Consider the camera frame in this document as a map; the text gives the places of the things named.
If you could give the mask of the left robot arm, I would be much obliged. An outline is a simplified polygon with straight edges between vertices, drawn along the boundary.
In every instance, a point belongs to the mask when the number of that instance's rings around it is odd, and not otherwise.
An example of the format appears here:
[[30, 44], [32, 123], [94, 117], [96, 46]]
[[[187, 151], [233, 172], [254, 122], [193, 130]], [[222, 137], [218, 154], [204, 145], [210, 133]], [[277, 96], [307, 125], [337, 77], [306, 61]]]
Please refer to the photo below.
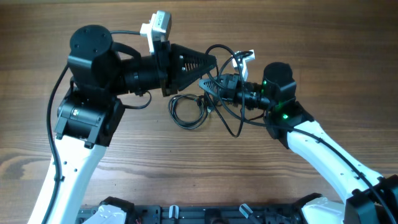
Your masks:
[[142, 56], [113, 40], [99, 25], [79, 28], [70, 39], [65, 70], [69, 89], [48, 125], [52, 158], [30, 223], [73, 223], [88, 183], [103, 158], [124, 112], [120, 97], [160, 89], [174, 95], [214, 69], [216, 58], [151, 38], [154, 51]]

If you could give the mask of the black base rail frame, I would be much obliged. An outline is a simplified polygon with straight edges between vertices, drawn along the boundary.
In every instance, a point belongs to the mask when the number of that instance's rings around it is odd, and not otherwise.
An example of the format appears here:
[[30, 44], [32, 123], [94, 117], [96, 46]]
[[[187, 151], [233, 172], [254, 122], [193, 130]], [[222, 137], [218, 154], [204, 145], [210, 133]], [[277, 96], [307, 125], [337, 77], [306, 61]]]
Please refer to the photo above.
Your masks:
[[126, 212], [100, 205], [78, 211], [76, 223], [195, 224], [195, 223], [306, 223], [304, 215], [290, 204], [249, 207], [180, 207], [135, 205]]

